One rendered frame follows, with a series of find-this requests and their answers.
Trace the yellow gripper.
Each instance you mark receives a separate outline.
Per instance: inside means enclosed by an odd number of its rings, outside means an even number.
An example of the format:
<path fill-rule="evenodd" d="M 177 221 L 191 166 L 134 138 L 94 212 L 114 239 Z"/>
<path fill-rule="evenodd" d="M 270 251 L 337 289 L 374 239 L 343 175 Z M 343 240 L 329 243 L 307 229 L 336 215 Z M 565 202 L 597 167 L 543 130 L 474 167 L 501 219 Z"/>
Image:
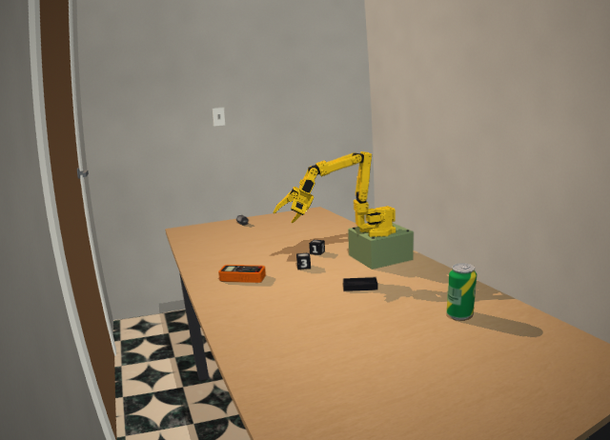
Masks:
<path fill-rule="evenodd" d="M 276 213 L 281 207 L 283 207 L 287 203 L 294 201 L 292 204 L 292 207 L 291 207 L 291 210 L 296 212 L 296 215 L 295 215 L 294 219 L 292 220 L 292 223 L 293 223 L 301 215 L 305 214 L 305 211 L 311 206 L 313 200 L 314 200 L 313 195 L 305 193 L 305 192 L 299 190 L 299 188 L 294 187 L 287 194 L 287 196 L 276 205 L 276 207 L 274 209 L 274 213 Z"/>

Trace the green drink can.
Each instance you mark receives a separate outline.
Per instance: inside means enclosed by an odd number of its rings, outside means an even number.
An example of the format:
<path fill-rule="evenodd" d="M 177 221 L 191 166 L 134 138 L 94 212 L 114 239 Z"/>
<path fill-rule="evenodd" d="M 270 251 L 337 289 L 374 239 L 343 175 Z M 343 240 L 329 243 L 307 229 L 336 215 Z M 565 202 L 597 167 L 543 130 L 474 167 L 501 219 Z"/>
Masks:
<path fill-rule="evenodd" d="M 447 314 L 464 320 L 474 313 L 477 273 L 470 264 L 455 264 L 449 272 Z"/>

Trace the orange digital multimeter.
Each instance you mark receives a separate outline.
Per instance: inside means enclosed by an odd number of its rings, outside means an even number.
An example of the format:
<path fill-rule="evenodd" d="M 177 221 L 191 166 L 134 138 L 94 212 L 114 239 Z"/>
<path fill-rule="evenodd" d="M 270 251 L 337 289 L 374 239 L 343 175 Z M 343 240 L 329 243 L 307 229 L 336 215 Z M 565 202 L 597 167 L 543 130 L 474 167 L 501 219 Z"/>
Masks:
<path fill-rule="evenodd" d="M 225 265 L 218 273 L 222 282 L 260 283 L 266 276 L 265 266 Z"/>

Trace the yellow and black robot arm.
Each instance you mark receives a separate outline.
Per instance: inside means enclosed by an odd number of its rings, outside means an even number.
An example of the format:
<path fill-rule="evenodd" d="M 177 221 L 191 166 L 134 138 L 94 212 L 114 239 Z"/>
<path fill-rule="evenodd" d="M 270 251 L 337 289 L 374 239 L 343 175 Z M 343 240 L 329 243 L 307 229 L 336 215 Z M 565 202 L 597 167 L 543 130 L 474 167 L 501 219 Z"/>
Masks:
<path fill-rule="evenodd" d="M 364 154 L 363 152 L 364 151 L 362 151 L 361 153 L 354 152 L 330 162 L 321 161 L 316 163 L 314 166 L 310 166 L 303 180 L 300 180 L 299 182 L 299 190 L 310 194 L 315 185 L 315 178 L 317 175 L 324 176 L 330 174 L 333 171 L 347 168 L 359 163 L 359 170 L 356 181 L 356 200 L 354 200 L 354 210 L 356 211 L 356 224 L 360 228 L 361 232 L 369 231 L 370 237 L 388 236 L 391 233 L 396 232 L 396 228 L 393 227 L 392 220 L 394 210 L 388 207 L 369 209 L 369 204 L 366 200 L 370 181 L 372 154 L 369 152 L 364 152 L 369 153 Z M 349 158 L 352 156 L 353 158 Z M 369 224 L 365 224 L 363 216 L 365 214 L 366 221 L 368 221 L 368 223 L 370 222 Z"/>

